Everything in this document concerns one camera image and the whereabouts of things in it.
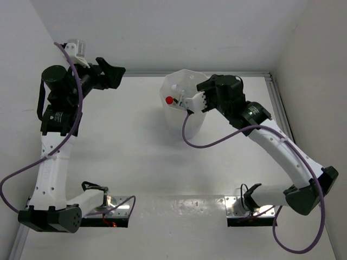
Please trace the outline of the clear unlabelled plastic bottle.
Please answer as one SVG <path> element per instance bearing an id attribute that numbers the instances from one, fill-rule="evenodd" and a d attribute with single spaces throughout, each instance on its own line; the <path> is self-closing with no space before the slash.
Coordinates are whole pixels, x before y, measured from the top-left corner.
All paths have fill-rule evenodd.
<path id="1" fill-rule="evenodd" d="M 172 92 L 183 98 L 192 98 L 196 94 L 196 87 L 193 85 L 173 84 L 170 88 Z"/>

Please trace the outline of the red cap plastic bottle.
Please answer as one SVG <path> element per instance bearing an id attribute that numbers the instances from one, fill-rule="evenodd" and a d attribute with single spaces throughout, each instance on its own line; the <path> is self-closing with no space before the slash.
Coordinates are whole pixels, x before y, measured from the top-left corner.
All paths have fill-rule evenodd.
<path id="1" fill-rule="evenodd" d="M 167 97 L 165 98 L 165 102 L 166 102 L 166 104 L 167 104 L 168 106 L 176 106 L 176 105 L 178 105 L 178 100 L 175 99 L 175 98 L 172 97 L 172 96 L 167 96 Z"/>

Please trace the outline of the light blue label bottle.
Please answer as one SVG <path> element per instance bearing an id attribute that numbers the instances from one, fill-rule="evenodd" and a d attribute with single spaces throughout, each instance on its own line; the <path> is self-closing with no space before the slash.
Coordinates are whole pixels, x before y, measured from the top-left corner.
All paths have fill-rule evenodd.
<path id="1" fill-rule="evenodd" d="M 178 106 L 180 109 L 187 110 L 186 104 L 185 104 L 185 99 L 180 99 L 178 101 Z"/>

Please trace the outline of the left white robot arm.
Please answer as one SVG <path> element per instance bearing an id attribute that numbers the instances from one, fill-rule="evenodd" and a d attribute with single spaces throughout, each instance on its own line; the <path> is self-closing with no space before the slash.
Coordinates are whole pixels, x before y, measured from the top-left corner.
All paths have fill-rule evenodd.
<path id="1" fill-rule="evenodd" d="M 84 67 L 74 64 L 46 68 L 41 74 L 37 115 L 41 120 L 41 157 L 33 195 L 18 221 L 37 232 L 75 233 L 85 215 L 106 206 L 108 188 L 83 182 L 83 193 L 66 198 L 70 153 L 78 136 L 79 102 L 93 89 L 116 89 L 126 72 L 102 57 Z"/>

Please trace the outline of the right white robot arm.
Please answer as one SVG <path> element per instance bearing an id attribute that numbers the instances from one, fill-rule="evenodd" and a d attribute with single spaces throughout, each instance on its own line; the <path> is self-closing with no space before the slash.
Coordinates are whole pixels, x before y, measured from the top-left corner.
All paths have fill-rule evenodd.
<path id="1" fill-rule="evenodd" d="M 270 112 L 258 102 L 246 99 L 243 81 L 232 75 L 212 75 L 199 83 L 203 94 L 203 111 L 218 110 L 236 129 L 261 146 L 288 174 L 290 187 L 253 185 L 244 195 L 246 209 L 253 211 L 264 205 L 288 206 L 307 216 L 327 195 L 338 177 L 338 171 L 310 159 L 283 134 Z"/>

